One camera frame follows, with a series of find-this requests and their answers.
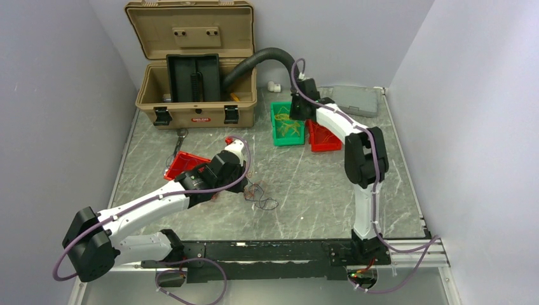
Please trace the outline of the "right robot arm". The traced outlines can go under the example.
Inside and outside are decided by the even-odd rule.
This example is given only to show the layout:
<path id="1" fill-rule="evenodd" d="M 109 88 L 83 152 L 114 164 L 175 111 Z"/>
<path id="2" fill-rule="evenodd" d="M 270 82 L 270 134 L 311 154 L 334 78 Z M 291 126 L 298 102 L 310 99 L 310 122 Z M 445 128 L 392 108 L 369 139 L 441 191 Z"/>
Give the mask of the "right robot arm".
<path id="1" fill-rule="evenodd" d="M 343 144 L 345 174 L 353 186 L 355 220 L 345 264 L 390 264 L 388 247 L 379 229 L 379 189 L 388 171 L 383 132 L 369 128 L 344 113 L 335 101 L 321 98 L 314 79 L 291 78 L 290 118 L 310 120 L 328 129 Z"/>

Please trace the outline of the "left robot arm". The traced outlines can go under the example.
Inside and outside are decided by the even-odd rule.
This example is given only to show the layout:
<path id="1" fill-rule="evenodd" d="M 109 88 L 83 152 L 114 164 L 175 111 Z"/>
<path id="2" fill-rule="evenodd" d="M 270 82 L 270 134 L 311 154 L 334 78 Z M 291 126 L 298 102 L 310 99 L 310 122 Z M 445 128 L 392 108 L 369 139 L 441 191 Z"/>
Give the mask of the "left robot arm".
<path id="1" fill-rule="evenodd" d="M 63 252 L 53 278 L 77 277 L 90 282 L 110 269 L 137 261 L 178 265 L 183 245 L 172 229 L 136 235 L 135 232 L 167 215 L 210 201 L 217 193 L 240 193 L 247 185 L 252 161 L 249 150 L 235 141 L 208 163 L 178 174 L 157 190 L 116 208 L 79 210 L 62 240 Z"/>

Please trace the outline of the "white pipe elbow fitting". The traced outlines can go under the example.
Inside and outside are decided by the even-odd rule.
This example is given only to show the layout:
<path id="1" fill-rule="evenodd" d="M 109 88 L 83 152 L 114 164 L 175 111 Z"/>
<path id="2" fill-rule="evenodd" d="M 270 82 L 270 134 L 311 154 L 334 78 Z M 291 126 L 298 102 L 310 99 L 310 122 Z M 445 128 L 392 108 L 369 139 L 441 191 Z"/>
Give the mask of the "white pipe elbow fitting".
<path id="1" fill-rule="evenodd" d="M 280 93 L 282 91 L 282 86 L 280 83 L 269 81 L 267 83 L 267 90 L 272 93 Z"/>

